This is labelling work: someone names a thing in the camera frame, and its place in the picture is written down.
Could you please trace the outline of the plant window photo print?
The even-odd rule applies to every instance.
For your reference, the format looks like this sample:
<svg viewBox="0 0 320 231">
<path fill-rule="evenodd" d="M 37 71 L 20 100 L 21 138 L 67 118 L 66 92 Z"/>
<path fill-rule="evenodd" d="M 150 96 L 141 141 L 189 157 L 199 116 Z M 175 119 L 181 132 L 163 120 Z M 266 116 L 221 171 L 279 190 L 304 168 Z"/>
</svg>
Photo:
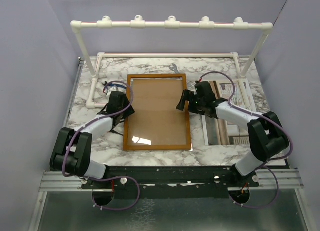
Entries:
<svg viewBox="0 0 320 231">
<path fill-rule="evenodd" d="M 243 109 L 255 112 L 256 104 L 247 79 L 235 79 L 235 94 L 232 95 L 233 85 L 228 80 L 210 80 L 209 84 L 217 99 L 229 99 L 232 103 Z M 204 127 L 204 140 L 209 146 L 229 146 L 250 144 L 248 132 L 234 123 L 222 119 L 202 117 Z"/>
</svg>

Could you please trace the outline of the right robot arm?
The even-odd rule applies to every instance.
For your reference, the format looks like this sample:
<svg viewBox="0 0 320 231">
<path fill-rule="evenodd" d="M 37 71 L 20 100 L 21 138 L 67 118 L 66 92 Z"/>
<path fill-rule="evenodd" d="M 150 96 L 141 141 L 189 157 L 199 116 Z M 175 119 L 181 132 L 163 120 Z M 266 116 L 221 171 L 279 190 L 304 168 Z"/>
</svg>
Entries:
<svg viewBox="0 0 320 231">
<path fill-rule="evenodd" d="M 185 89 L 176 109 L 183 111 L 186 102 L 190 113 L 225 120 L 248 132 L 250 151 L 231 167 L 232 172 L 229 175 L 230 182 L 236 187 L 246 183 L 248 175 L 290 145 L 289 138 L 275 113 L 252 113 L 232 105 L 225 98 L 216 98 L 207 81 L 198 82 L 195 91 Z"/>
</svg>

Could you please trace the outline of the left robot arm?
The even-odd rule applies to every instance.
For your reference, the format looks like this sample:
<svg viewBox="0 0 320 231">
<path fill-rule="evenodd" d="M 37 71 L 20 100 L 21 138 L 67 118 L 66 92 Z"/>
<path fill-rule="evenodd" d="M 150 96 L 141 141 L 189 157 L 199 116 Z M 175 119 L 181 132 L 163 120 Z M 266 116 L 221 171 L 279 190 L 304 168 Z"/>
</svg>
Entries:
<svg viewBox="0 0 320 231">
<path fill-rule="evenodd" d="M 105 165 L 91 159 L 92 143 L 134 113 L 125 93 L 111 92 L 108 103 L 93 120 L 59 131 L 49 162 L 51 170 L 61 171 L 66 177 L 91 178 L 97 187 L 106 188 L 111 177 Z"/>
</svg>

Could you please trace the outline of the silver open-end wrench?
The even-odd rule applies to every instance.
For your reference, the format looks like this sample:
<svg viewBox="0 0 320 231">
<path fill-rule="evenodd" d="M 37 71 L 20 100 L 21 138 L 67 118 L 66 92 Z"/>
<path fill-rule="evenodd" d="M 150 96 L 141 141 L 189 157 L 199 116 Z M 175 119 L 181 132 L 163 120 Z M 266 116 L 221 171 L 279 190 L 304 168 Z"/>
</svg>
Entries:
<svg viewBox="0 0 320 231">
<path fill-rule="evenodd" d="M 172 63 L 171 65 L 169 65 L 169 69 L 170 69 L 171 71 L 175 72 L 176 74 L 179 74 L 179 73 L 180 73 L 179 70 L 178 70 L 178 68 L 177 68 L 177 65 L 174 64 L 174 63 Z"/>
</svg>

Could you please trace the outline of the white PVC pipe rack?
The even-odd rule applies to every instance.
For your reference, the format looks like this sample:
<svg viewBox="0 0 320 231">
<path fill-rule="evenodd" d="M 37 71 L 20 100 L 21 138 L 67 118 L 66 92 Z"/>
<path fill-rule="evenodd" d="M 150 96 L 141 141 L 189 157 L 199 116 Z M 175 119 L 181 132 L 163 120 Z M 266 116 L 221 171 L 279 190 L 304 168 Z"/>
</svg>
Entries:
<svg viewBox="0 0 320 231">
<path fill-rule="evenodd" d="M 86 101 L 88 109 L 102 108 L 103 103 L 95 103 L 94 96 L 99 80 L 100 65 L 103 58 L 232 58 L 235 61 L 237 75 L 244 78 L 251 67 L 253 61 L 257 57 L 259 51 L 263 47 L 268 36 L 271 34 L 274 25 L 270 22 L 265 23 L 248 23 L 244 22 L 241 17 L 237 17 L 233 22 L 221 23 L 213 22 L 209 17 L 204 16 L 199 22 L 181 22 L 175 16 L 169 16 L 166 21 L 145 21 L 141 15 L 136 15 L 131 21 L 112 21 L 109 16 L 104 16 L 102 20 L 94 22 L 84 22 L 73 20 L 70 22 L 71 29 L 75 34 L 76 40 L 82 51 L 84 60 L 87 64 L 91 75 L 91 87 Z M 99 52 L 96 58 L 96 64 L 93 65 L 90 59 L 87 47 L 82 37 L 83 29 L 115 29 L 115 28 L 131 28 L 131 29 L 151 29 L 164 28 L 170 30 L 178 29 L 200 29 L 200 30 L 260 30 L 262 35 L 256 43 L 251 55 L 245 66 L 242 68 L 239 61 L 239 55 L 236 52 L 229 53 L 107 53 Z"/>
</svg>

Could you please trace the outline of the blue handled pliers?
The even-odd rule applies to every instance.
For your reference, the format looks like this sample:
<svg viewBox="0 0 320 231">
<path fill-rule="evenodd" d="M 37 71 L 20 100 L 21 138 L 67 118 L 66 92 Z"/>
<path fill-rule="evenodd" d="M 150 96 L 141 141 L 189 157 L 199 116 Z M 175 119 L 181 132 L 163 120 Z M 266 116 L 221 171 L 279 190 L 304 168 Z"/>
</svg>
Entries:
<svg viewBox="0 0 320 231">
<path fill-rule="evenodd" d="M 106 90 L 108 90 L 110 87 L 115 87 L 115 88 L 119 88 L 119 89 L 126 89 L 126 86 L 124 86 L 124 85 L 121 85 L 121 84 L 118 84 L 118 83 L 108 84 L 107 81 L 105 81 L 105 82 L 103 83 L 103 86 L 104 86 L 104 88 L 103 88 L 103 92 L 104 92 L 104 93 L 105 93 Z"/>
</svg>

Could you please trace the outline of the orange handled screwdriver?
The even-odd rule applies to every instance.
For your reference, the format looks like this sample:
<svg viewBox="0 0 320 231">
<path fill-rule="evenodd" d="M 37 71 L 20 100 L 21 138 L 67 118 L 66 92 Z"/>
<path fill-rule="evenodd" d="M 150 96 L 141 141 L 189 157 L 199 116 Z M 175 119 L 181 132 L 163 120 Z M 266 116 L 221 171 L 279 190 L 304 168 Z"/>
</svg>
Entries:
<svg viewBox="0 0 320 231">
<path fill-rule="evenodd" d="M 113 134 L 120 135 L 120 136 L 124 136 L 124 134 L 119 133 L 119 132 L 117 132 L 117 131 L 115 131 L 115 130 L 110 130 L 109 132 L 110 132 L 110 133 L 113 133 Z"/>
</svg>

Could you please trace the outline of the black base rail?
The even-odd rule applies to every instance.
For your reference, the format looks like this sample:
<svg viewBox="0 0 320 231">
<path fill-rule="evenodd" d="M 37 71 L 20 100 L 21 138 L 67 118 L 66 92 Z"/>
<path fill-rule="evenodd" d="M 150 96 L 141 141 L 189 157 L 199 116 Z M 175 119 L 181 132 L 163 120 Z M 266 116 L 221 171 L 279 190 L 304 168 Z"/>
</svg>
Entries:
<svg viewBox="0 0 320 231">
<path fill-rule="evenodd" d="M 226 166 L 109 166 L 105 181 L 81 180 L 80 191 L 116 199 L 226 199 L 230 191 L 256 188 L 256 172 L 237 178 Z"/>
</svg>

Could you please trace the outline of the aluminium extrusion rail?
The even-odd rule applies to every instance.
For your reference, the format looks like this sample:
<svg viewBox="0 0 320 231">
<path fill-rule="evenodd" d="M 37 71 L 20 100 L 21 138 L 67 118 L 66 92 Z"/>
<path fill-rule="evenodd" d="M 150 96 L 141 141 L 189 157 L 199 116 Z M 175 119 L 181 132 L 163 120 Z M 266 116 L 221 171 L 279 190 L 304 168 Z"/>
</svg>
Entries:
<svg viewBox="0 0 320 231">
<path fill-rule="evenodd" d="M 78 192 L 82 182 L 77 177 L 64 177 L 61 172 L 44 172 L 40 182 L 40 192 Z"/>
</svg>

